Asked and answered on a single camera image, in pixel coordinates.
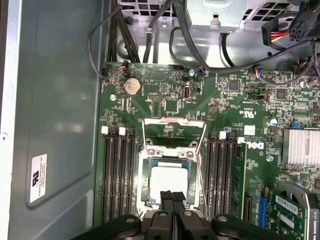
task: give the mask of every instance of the black cable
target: black cable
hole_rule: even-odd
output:
[[[244,70],[244,69],[250,69],[252,67],[256,67],[259,65],[263,65],[269,61],[272,61],[288,52],[294,51],[296,49],[302,48],[302,47],[306,47],[309,46],[311,44],[311,42],[309,40],[307,41],[303,41],[300,42],[294,46],[291,46],[289,48],[287,48],[284,51],[280,51],[277,52],[276,54],[263,58],[261,60],[258,61],[254,61],[251,63],[247,63],[244,65],[240,65],[240,66],[234,66],[234,67],[209,67],[207,65],[207,63],[205,62],[205,60],[202,58],[202,56],[200,55],[200,53],[198,52],[188,29],[188,25],[187,25],[187,21],[185,18],[185,13],[184,13],[184,9],[182,8],[182,4],[180,0],[173,0],[174,3],[174,7],[175,7],[175,12],[179,21],[179,25],[180,25],[180,29],[182,32],[182,35],[184,37],[185,43],[189,49],[189,51],[191,52],[191,54],[194,56],[194,58],[199,62],[200,65],[202,65],[205,70],[207,70],[208,72],[214,72],[214,73],[218,73],[218,74],[226,74],[226,73],[232,73],[232,72],[237,72],[240,70]]]
[[[171,57],[173,58],[173,60],[179,64],[180,66],[183,66],[187,69],[197,69],[199,68],[199,66],[190,66],[190,65],[187,65],[185,63],[183,63],[182,61],[180,61],[177,56],[174,54],[174,51],[172,49],[172,46],[173,46],[173,43],[174,43],[174,39],[175,39],[175,31],[178,31],[180,30],[180,27],[176,26],[174,27],[172,30],[171,30],[171,33],[170,33],[170,38],[169,38],[169,52],[170,52],[170,55]]]
[[[155,14],[153,19],[151,20],[149,24],[149,28],[154,28],[157,20],[167,11],[169,6],[172,4],[172,0],[166,0],[164,5],[161,7],[161,9]],[[152,45],[152,33],[147,33],[146,34],[146,43],[145,43],[145,51],[143,55],[143,63],[146,64],[148,63],[149,60],[149,55],[150,55],[150,50],[151,50],[151,45]]]
[[[108,46],[107,46],[107,58],[108,62],[117,61],[117,20],[115,16],[110,19],[109,25],[109,36],[108,36]]]
[[[103,24],[105,24],[113,15],[115,15],[119,10],[121,9],[121,6],[116,6],[101,22],[99,22],[89,33],[89,37],[88,37],[88,51],[89,51],[89,59],[90,59],[90,63],[91,63],[91,66],[93,68],[93,70],[95,71],[95,73],[102,79],[105,79],[105,80],[111,80],[113,79],[119,72],[120,72],[120,69],[114,73],[112,73],[110,76],[103,76],[96,64],[95,64],[95,60],[93,58],[93,53],[92,53],[92,46],[91,46],[91,43],[92,43],[92,36],[93,34],[95,33],[95,31],[100,28]]]
[[[131,54],[132,54],[132,57],[133,57],[133,63],[140,63],[140,58],[139,58],[139,55],[138,55],[138,50],[136,48],[136,44],[135,44],[135,41],[128,29],[128,26],[127,26],[127,23],[125,21],[125,17],[123,15],[122,12],[118,12],[116,14],[116,19],[117,19],[117,22],[118,22],[118,25],[119,25],[119,29],[121,31],[121,34],[122,34],[122,38],[123,38],[123,41],[125,43],[125,47],[126,47],[126,50],[130,51]]]
[[[184,64],[182,63],[178,58],[177,56],[174,54],[173,52],[173,49],[172,49],[172,46],[173,46],[173,40],[174,40],[174,33],[175,31],[177,30],[180,30],[180,27],[175,27],[174,29],[172,29],[171,31],[171,34],[170,34],[170,39],[169,39],[169,52],[170,52],[170,55],[171,57],[178,63],[180,64],[181,66],[184,66],[185,68],[189,68],[189,69],[197,69],[198,67],[194,67],[194,66],[189,66],[187,64]],[[266,57],[266,58],[263,58],[263,59],[260,59],[260,60],[257,60],[257,61],[254,61],[254,62],[250,62],[250,63],[246,63],[246,64],[243,64],[243,65],[240,65],[240,66],[234,66],[234,67],[209,67],[209,68],[206,68],[206,66],[203,65],[203,67],[205,68],[206,71],[209,71],[209,72],[214,72],[214,73],[217,73],[217,74],[226,74],[226,73],[232,73],[232,72],[237,72],[237,71],[240,71],[240,70],[244,70],[244,69],[251,69],[253,67],[257,67],[257,66],[260,66],[260,65],[263,65],[263,64],[266,64],[268,63],[269,61],[272,61],[288,52],[292,52],[293,50],[296,50],[296,49],[299,49],[299,48],[302,48],[302,47],[306,47],[306,46],[309,46],[311,44],[310,41],[303,41],[303,42],[300,42],[294,46],[291,46],[291,47],[288,47],[286,50],[284,51],[280,51],[280,52],[277,52],[276,54],[272,55],[272,56],[269,56],[269,57]]]
[[[269,46],[270,48],[274,49],[274,50],[277,50],[277,51],[284,51],[286,50],[285,47],[279,45],[278,43],[276,42],[273,42],[271,43],[271,45]],[[292,56],[292,60],[295,62],[295,65],[299,65],[300,64],[300,61],[299,61],[299,58],[297,56],[297,54],[293,51],[289,52]]]
[[[228,51],[227,51],[227,37],[229,33],[223,33],[221,37],[221,49],[222,54],[224,56],[224,59],[229,64],[230,67],[235,67],[236,65],[232,62],[232,60],[229,57]]]
[[[317,48],[316,45],[317,45],[317,43],[314,43],[314,44],[313,44],[313,53],[312,53],[312,55],[314,54],[315,49]],[[265,83],[265,84],[267,84],[267,85],[271,85],[271,86],[275,86],[275,87],[276,87],[276,86],[287,86],[287,85],[289,85],[289,84],[294,84],[294,83],[296,83],[297,81],[299,81],[299,79],[300,79],[303,75],[306,74],[306,72],[311,68],[312,63],[313,63],[313,61],[310,61],[310,62],[308,63],[308,65],[304,68],[304,70],[303,70],[298,76],[296,76],[293,80],[291,80],[291,81],[287,81],[287,82],[284,82],[284,83],[275,83],[275,82],[269,82],[269,81],[265,80],[265,79],[262,78],[262,77],[258,77],[258,79],[259,79],[261,82],[263,82],[263,83]]]
[[[315,43],[313,48],[313,65],[318,76],[318,82],[320,81],[320,69],[319,69],[319,61],[318,61],[318,43]]]

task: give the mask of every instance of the barcode label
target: barcode label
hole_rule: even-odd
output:
[[[292,229],[295,228],[295,223],[293,221],[289,220],[288,218],[286,218],[285,216],[283,216],[282,214],[280,214],[280,219],[282,222],[287,224],[290,228],[292,228]]]
[[[275,202],[277,204],[280,204],[282,207],[288,209],[290,212],[294,213],[295,215],[298,215],[298,208],[295,205],[288,202],[287,200],[279,196],[275,196]]]

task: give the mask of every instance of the blue connector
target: blue connector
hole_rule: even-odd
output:
[[[258,215],[258,226],[260,228],[267,228],[267,212],[268,212],[268,199],[265,196],[259,198],[259,215]]]

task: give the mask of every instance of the chip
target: chip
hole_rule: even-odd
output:
[[[286,89],[277,89],[276,90],[276,99],[277,100],[286,100],[287,90]]]
[[[316,178],[314,180],[314,189],[315,190],[320,190],[320,178]]]
[[[239,91],[239,82],[236,80],[230,80],[228,89],[229,91]]]

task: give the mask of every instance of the ram slot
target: ram slot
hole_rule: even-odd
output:
[[[117,196],[117,177],[118,177],[118,157],[119,157],[119,135],[116,134],[113,139],[113,147],[111,148],[110,157],[110,204],[109,204],[109,221],[116,218],[117,204],[116,204],[116,196]]]
[[[221,151],[221,143],[219,142],[219,138],[214,138],[214,145],[213,145],[213,158],[212,158],[212,168],[213,168],[213,203],[212,203],[212,217],[217,215],[219,212],[219,204],[220,204],[220,175],[219,175],[219,169],[220,169],[220,161],[219,161],[219,155]]]
[[[102,223],[111,219],[111,186],[113,184],[113,162],[116,159],[114,149],[118,146],[118,136],[116,129],[111,129],[109,134],[104,136],[104,170],[102,187]]]
[[[127,151],[126,151],[126,166],[127,166],[127,189],[126,189],[126,213],[132,213],[132,198],[133,198],[133,182],[134,182],[134,167],[135,167],[135,149],[136,135],[133,128],[128,129],[127,133]]]
[[[218,201],[215,203],[217,205],[215,215],[224,214],[224,202],[225,202],[225,189],[226,189],[226,174],[227,174],[227,157],[228,157],[228,147],[227,141],[225,139],[219,141],[220,149],[218,155]]]
[[[212,180],[213,180],[213,161],[212,157],[214,154],[214,144],[215,141],[211,137],[207,138],[207,146],[206,146],[206,161],[205,161],[205,178],[204,178],[204,186],[205,186],[205,197],[207,204],[208,217],[212,216]]]
[[[126,186],[126,161],[127,161],[127,135],[120,135],[120,152],[118,159],[119,167],[119,192],[117,196],[117,217],[124,214],[124,195]]]
[[[223,201],[222,201],[222,213],[229,214],[231,207],[232,197],[232,179],[234,175],[235,167],[235,147],[236,141],[234,138],[229,138],[226,143],[226,156],[225,156],[225,172],[223,175]]]

